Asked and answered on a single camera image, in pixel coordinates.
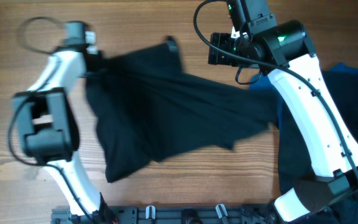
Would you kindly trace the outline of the black t-shirt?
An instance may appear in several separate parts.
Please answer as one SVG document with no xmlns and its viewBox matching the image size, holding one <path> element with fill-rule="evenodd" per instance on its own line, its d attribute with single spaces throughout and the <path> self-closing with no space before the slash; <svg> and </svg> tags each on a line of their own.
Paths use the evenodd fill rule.
<svg viewBox="0 0 358 224">
<path fill-rule="evenodd" d="M 245 90 L 187 74 L 173 39 L 104 58 L 86 77 L 105 176 L 115 182 L 149 162 L 205 146 L 233 149 L 275 119 L 272 90 Z"/>
</svg>

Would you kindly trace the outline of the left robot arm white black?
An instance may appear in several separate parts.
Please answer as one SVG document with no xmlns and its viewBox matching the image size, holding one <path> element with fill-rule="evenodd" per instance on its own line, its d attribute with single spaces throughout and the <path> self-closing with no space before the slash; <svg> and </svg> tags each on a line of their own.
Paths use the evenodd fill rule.
<svg viewBox="0 0 358 224">
<path fill-rule="evenodd" d="M 101 193 L 91 183 L 78 148 L 80 134 L 68 102 L 77 79 L 86 75 L 98 56 L 89 44 L 59 47 L 48 57 L 39 79 L 12 98 L 14 114 L 7 136 L 17 129 L 21 150 L 44 168 L 69 204 L 69 216 L 92 221 L 103 209 Z"/>
</svg>

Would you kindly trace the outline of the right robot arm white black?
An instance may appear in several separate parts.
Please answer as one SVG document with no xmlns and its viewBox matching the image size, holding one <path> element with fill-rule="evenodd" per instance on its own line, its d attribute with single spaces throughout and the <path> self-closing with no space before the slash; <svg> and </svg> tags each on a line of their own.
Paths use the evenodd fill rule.
<svg viewBox="0 0 358 224">
<path fill-rule="evenodd" d="M 287 104 L 306 143 L 313 173 L 276 199 L 285 222 L 321 211 L 358 191 L 358 143 L 326 84 L 315 46 L 299 21 L 278 24 L 266 1 L 228 1 L 232 32 L 210 51 L 237 67 L 258 67 Z"/>
</svg>

